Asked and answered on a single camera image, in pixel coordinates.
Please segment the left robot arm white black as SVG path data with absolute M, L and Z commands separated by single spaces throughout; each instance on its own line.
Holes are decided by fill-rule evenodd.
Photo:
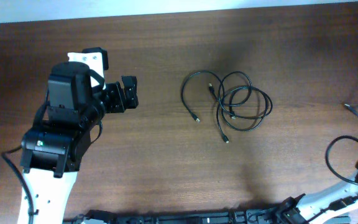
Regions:
M 54 66 L 47 99 L 21 142 L 24 185 L 18 223 L 62 223 L 82 157 L 93 143 L 91 130 L 103 125 L 106 114 L 138 104 L 135 76 L 106 84 L 85 63 Z

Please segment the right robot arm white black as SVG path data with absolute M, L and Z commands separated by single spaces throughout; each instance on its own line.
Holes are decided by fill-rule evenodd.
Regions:
M 324 223 L 358 210 L 358 161 L 356 169 L 351 176 L 353 184 L 342 180 L 314 194 L 287 198 L 274 212 L 277 220 L 280 223 Z

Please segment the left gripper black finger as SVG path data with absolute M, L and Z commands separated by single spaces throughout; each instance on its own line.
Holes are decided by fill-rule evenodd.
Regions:
M 122 82 L 126 96 L 135 96 L 137 94 L 137 77 L 122 76 Z
M 139 105 L 137 94 L 128 94 L 126 95 L 126 108 L 127 109 L 136 109 Z

